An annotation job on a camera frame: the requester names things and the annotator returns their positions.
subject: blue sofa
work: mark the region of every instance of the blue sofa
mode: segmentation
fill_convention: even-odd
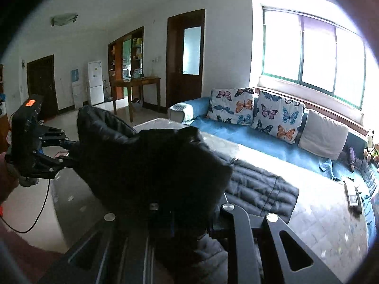
[[[258,98],[255,97],[254,110],[257,108],[257,100]],[[261,133],[248,126],[227,124],[206,118],[208,104],[209,97],[202,97],[176,104],[169,108],[167,113],[172,120],[183,124],[190,124],[206,133],[264,152],[298,167],[330,177],[330,173],[327,175],[328,172],[325,173],[320,169],[320,165],[325,163],[326,158],[319,157],[298,147],[298,142],[307,120],[307,110],[304,112],[295,143],[288,144],[283,140]],[[349,131],[345,143],[345,147],[347,148],[348,146],[354,148],[358,157],[363,157],[363,149],[366,146],[365,138],[358,133]],[[345,175],[359,182],[359,191],[365,205],[366,221],[368,224],[368,240],[371,245],[376,237],[376,228],[370,199],[378,184],[379,176],[374,164],[368,165],[367,162],[362,162],[362,160],[358,160],[357,163],[358,168],[354,170],[354,173],[351,173],[346,163],[346,153],[342,152],[338,160],[332,160],[332,174],[337,179]]]

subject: robotic arm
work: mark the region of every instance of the robotic arm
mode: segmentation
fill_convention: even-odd
[[[53,179],[65,167],[73,167],[71,157],[54,159],[42,153],[42,147],[61,146],[65,150],[75,143],[68,140],[64,130],[39,125],[38,115],[43,97],[32,95],[14,113],[12,120],[12,145],[8,148],[5,160],[13,165],[18,173],[25,177],[24,187],[30,187],[37,178]]]

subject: green window frame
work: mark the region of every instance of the green window frame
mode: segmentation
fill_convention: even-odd
[[[317,17],[317,16],[314,16],[314,15],[310,15],[310,14],[307,14],[307,13],[300,13],[300,12],[295,12],[295,11],[291,11],[291,10],[284,10],[284,9],[277,9],[277,8],[271,8],[271,7],[263,7],[262,8],[262,11],[263,11],[263,61],[262,61],[262,75],[266,75],[268,77],[274,77],[274,78],[278,78],[278,79],[282,79],[282,80],[286,80],[286,81],[290,81],[290,82],[294,82],[294,83],[297,83],[297,84],[300,84],[302,86],[305,86],[305,87],[308,87],[308,88],[311,88],[313,90],[316,90],[316,91],[319,91],[319,92],[322,92],[324,94],[327,94],[329,96],[332,96],[336,99],[339,99],[347,104],[349,104],[350,106],[358,109],[358,110],[361,110],[362,109],[362,103],[363,103],[363,96],[364,96],[364,92],[365,92],[365,85],[366,85],[366,46],[365,46],[365,42],[364,40],[362,39],[361,36],[359,36],[362,40],[362,43],[363,43],[363,54],[364,54],[364,73],[363,73],[363,86],[362,86],[362,92],[361,92],[361,103],[359,106],[357,106],[356,104],[353,104],[351,102],[349,102],[348,100],[346,99],[343,99],[342,97],[339,97],[337,95],[334,95],[334,90],[335,90],[335,84],[336,84],[336,78],[337,78],[337,60],[338,60],[338,55],[337,55],[337,27],[342,29],[342,30],[345,30],[345,31],[348,31],[348,32],[351,32],[351,33],[354,33],[353,31],[351,30],[348,30],[334,22],[331,22],[329,20],[326,20],[326,19],[323,19],[323,18],[320,18],[320,17]],[[299,16],[299,20],[300,20],[300,24],[301,24],[301,31],[300,31],[300,41],[301,41],[301,55],[300,55],[300,65],[299,65],[299,73],[298,73],[298,79],[297,80],[293,80],[293,79],[290,79],[290,78],[286,78],[286,77],[281,77],[279,75],[273,75],[273,74],[270,74],[270,73],[265,73],[264,72],[264,69],[265,69],[265,54],[266,54],[266,21],[265,21],[265,12],[266,11],[277,11],[277,12],[287,12],[287,13],[293,13],[293,14],[297,14]],[[333,91],[330,92],[328,90],[325,90],[325,89],[322,89],[318,86],[315,86],[315,85],[312,85],[312,84],[309,84],[309,83],[306,83],[302,80],[302,75],[303,75],[303,67],[304,67],[304,16],[305,17],[310,17],[310,18],[313,18],[313,19],[316,19],[316,20],[320,20],[320,21],[323,21],[323,22],[326,22],[328,24],[331,24],[334,26],[334,37],[335,37],[335,50],[336,50],[336,63],[335,63],[335,73],[334,73],[334,83],[333,83]]]

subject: ceiling light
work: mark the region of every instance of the ceiling light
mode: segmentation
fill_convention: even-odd
[[[65,24],[74,23],[76,18],[78,18],[76,13],[57,15],[51,18],[51,26],[64,26]]]

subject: metal screw head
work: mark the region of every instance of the metal screw head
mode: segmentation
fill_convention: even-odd
[[[114,213],[107,213],[105,216],[104,216],[104,220],[105,221],[108,221],[108,222],[111,222],[113,221],[114,219],[116,219],[116,215]]]
[[[151,211],[156,211],[156,210],[159,209],[159,204],[158,204],[158,203],[150,203],[150,205],[149,205],[149,209],[150,209]]]
[[[276,214],[274,213],[269,213],[267,216],[266,216],[266,219],[267,221],[270,221],[270,222],[276,222],[279,218]]]
[[[227,211],[232,211],[234,209],[234,205],[232,203],[225,203],[222,208]]]

